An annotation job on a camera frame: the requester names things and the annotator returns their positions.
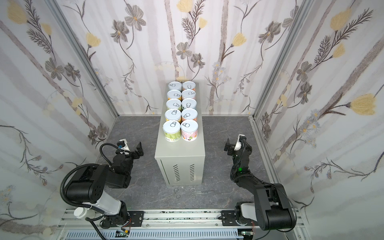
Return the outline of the brown labelled can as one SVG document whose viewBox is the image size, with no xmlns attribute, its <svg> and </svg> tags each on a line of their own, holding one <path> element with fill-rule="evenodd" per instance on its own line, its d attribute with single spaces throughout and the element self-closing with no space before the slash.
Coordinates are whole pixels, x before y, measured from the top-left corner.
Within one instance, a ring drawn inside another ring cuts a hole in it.
<svg viewBox="0 0 384 240">
<path fill-rule="evenodd" d="M 198 112 L 195 109 L 187 108 L 182 111 L 182 121 L 194 120 L 197 121 Z"/>
</svg>

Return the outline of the green labelled can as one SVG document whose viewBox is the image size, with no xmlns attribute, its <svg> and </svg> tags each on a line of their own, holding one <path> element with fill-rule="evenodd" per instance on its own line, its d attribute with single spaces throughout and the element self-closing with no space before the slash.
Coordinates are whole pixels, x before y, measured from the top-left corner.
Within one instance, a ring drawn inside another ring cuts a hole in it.
<svg viewBox="0 0 384 240">
<path fill-rule="evenodd" d="M 179 99 L 170 99 L 166 102 L 166 107 L 168 110 L 177 109 L 182 111 L 182 102 Z"/>
</svg>

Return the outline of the pale teal can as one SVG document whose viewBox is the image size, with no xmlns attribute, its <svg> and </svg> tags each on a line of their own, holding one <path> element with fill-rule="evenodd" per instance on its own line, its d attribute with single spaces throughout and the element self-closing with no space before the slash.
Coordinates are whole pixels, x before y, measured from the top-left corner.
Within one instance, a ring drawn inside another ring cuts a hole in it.
<svg viewBox="0 0 384 240">
<path fill-rule="evenodd" d="M 197 106 L 197 101 L 192 98 L 187 98 L 182 100 L 182 109 L 195 109 Z"/>
</svg>

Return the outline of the yellow labelled can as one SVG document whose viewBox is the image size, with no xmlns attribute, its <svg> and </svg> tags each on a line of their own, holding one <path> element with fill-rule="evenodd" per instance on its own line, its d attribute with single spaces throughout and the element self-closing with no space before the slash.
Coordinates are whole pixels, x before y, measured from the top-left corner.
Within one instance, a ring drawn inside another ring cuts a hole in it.
<svg viewBox="0 0 384 240">
<path fill-rule="evenodd" d="M 169 90 L 167 92 L 167 98 L 168 100 L 172 100 L 172 99 L 177 99 L 177 100 L 182 100 L 182 92 L 180 92 L 179 90 Z"/>
</svg>

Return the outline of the pink labelled can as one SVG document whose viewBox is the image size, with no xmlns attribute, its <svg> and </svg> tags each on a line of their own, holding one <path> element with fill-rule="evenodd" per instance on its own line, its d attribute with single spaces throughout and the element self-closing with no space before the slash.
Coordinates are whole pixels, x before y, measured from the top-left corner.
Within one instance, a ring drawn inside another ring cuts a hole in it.
<svg viewBox="0 0 384 240">
<path fill-rule="evenodd" d="M 196 99 L 196 92 L 194 90 L 186 89 L 182 91 L 182 100 Z"/>
</svg>

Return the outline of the teal labelled can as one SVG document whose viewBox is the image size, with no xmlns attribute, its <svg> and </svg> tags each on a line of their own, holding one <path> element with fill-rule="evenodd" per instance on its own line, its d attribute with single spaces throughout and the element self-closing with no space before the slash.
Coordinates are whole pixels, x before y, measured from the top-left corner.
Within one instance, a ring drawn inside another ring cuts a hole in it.
<svg viewBox="0 0 384 240">
<path fill-rule="evenodd" d="M 178 81 L 174 81 L 174 82 L 170 82 L 168 84 L 168 88 L 169 90 L 178 90 L 178 91 L 182 91 L 182 83 L 181 82 L 178 82 Z"/>
</svg>

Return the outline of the orange labelled can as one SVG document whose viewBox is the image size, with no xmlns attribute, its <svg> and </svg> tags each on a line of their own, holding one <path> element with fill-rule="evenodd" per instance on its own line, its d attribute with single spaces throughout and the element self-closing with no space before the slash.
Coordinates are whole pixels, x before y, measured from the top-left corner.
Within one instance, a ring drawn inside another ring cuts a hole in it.
<svg viewBox="0 0 384 240">
<path fill-rule="evenodd" d="M 196 90 L 196 83 L 193 81 L 186 81 L 182 84 L 183 91 L 185 90 Z"/>
</svg>

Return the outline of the pink brown can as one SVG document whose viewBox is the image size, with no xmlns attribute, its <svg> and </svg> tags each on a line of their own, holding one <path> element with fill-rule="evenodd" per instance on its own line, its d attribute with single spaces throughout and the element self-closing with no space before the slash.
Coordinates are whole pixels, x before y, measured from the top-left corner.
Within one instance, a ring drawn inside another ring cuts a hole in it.
<svg viewBox="0 0 384 240">
<path fill-rule="evenodd" d="M 185 120 L 181 124 L 181 133 L 183 140 L 192 142 L 198 137 L 199 125 L 194 120 Z"/>
</svg>

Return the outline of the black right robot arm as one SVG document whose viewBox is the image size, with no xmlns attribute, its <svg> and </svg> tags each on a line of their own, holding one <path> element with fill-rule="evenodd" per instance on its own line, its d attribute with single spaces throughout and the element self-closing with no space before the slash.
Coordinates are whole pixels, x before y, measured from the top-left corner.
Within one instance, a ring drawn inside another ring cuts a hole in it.
<svg viewBox="0 0 384 240">
<path fill-rule="evenodd" d="M 234 221 L 238 225 L 254 223 L 263 231 L 292 231 L 297 223 L 297 214 L 282 184 L 272 184 L 257 178 L 249 170 L 252 147 L 245 135 L 240 134 L 237 142 L 227 140 L 224 151 L 232 157 L 230 179 L 238 187 L 254 196 L 253 202 L 238 202 Z"/>
</svg>

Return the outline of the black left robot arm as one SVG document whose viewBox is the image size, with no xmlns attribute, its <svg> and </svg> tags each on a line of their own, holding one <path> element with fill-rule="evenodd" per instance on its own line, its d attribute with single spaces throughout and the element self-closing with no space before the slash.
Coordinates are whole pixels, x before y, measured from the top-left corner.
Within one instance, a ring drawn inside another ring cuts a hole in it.
<svg viewBox="0 0 384 240">
<path fill-rule="evenodd" d="M 91 223 L 100 220 L 104 229 L 130 225 L 133 220 L 126 204 L 110 196 L 105 187 L 128 188 L 134 161 L 144 155 L 142 143 L 130 150 L 127 141 L 122 139 L 115 145 L 100 145 L 99 151 L 106 164 L 83 164 L 72 169 L 61 182 L 61 198 L 77 210 L 99 213 L 100 217 L 83 214 L 82 218 Z"/>
</svg>

